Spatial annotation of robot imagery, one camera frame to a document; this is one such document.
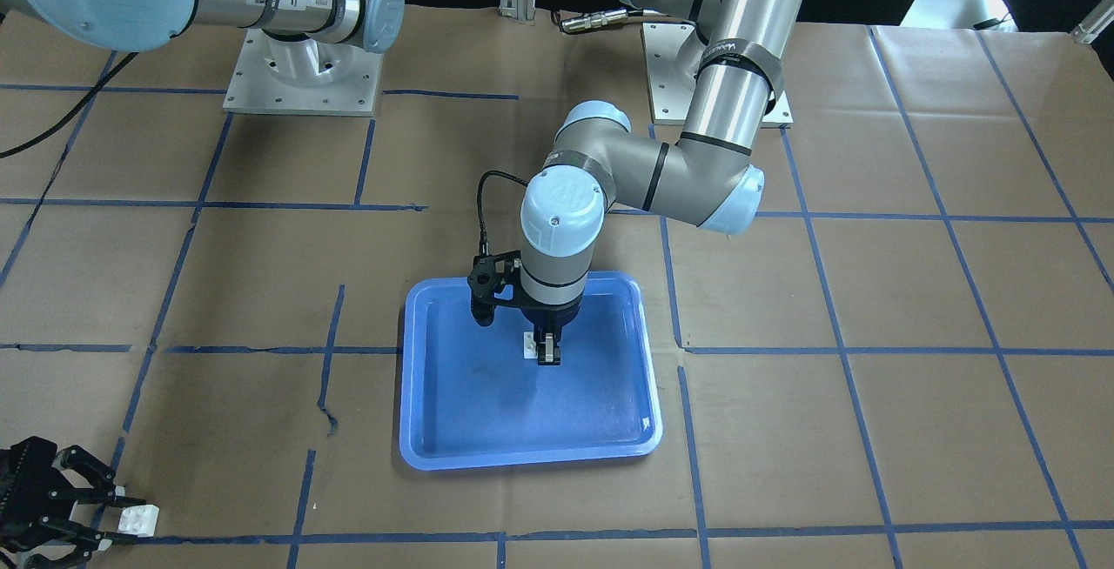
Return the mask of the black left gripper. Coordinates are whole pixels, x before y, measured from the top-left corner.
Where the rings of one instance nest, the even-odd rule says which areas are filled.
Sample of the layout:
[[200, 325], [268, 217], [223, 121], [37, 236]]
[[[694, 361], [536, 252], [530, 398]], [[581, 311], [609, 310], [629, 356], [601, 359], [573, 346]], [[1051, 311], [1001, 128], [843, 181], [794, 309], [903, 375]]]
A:
[[537, 364], [540, 366], [560, 366], [561, 328], [573, 322], [580, 312], [582, 302], [570, 302], [565, 305], [541, 305], [541, 307], [521, 310], [522, 315], [532, 323], [532, 336], [537, 339]]

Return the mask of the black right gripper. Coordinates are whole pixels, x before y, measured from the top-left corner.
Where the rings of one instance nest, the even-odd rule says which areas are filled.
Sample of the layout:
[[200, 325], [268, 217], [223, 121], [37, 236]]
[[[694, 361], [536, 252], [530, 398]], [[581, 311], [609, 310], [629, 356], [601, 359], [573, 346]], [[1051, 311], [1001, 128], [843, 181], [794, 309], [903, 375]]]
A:
[[[74, 471], [88, 487], [76, 487], [61, 473]], [[17, 557], [9, 568], [66, 568], [91, 560], [113, 545], [136, 545], [140, 538], [115, 531], [99, 531], [70, 519], [76, 506], [136, 508], [147, 500], [128, 497], [116, 485], [116, 471], [84, 449], [59, 449], [40, 436], [28, 436], [3, 449], [3, 550]], [[48, 517], [48, 528], [43, 524]], [[49, 559], [33, 555], [37, 546], [60, 539], [72, 552]]]

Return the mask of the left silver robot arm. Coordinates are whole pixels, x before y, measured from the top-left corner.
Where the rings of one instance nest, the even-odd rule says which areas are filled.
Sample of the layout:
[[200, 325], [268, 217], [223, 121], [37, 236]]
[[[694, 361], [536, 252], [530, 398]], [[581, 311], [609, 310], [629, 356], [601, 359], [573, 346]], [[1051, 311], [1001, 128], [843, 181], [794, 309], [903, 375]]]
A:
[[538, 363], [560, 362], [561, 328], [580, 311], [612, 204], [705, 230], [747, 230], [764, 188], [751, 160], [762, 119], [783, 94], [782, 53], [802, 0], [620, 0], [694, 24], [694, 81], [676, 143], [634, 131], [608, 102], [574, 106], [527, 185], [514, 300], [532, 323]]

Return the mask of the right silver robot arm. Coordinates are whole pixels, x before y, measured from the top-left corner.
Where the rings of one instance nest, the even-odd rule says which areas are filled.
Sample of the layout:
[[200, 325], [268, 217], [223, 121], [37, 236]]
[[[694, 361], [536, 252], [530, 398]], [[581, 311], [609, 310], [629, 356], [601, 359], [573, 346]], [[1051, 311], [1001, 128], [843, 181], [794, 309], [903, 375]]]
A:
[[[12, 159], [87, 112], [139, 53], [196, 26], [242, 30], [225, 90], [227, 116], [315, 118], [373, 125], [383, 57], [397, 41], [405, 0], [3, 0], [84, 45], [119, 55], [43, 133], [7, 146]], [[28, 438], [3, 449], [3, 563], [80, 566], [154, 531], [154, 506], [127, 496], [115, 465], [84, 447]]]

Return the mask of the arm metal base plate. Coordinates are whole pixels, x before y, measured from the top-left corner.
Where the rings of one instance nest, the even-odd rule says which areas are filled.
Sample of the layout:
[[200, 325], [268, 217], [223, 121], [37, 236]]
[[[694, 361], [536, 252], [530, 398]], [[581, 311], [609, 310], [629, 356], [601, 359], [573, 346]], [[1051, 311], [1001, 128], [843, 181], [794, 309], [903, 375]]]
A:
[[705, 45], [693, 24], [645, 22], [641, 35], [648, 73], [651, 121], [682, 125], [688, 115]]
[[373, 117], [383, 57], [314, 39], [248, 30], [224, 110], [252, 116]]

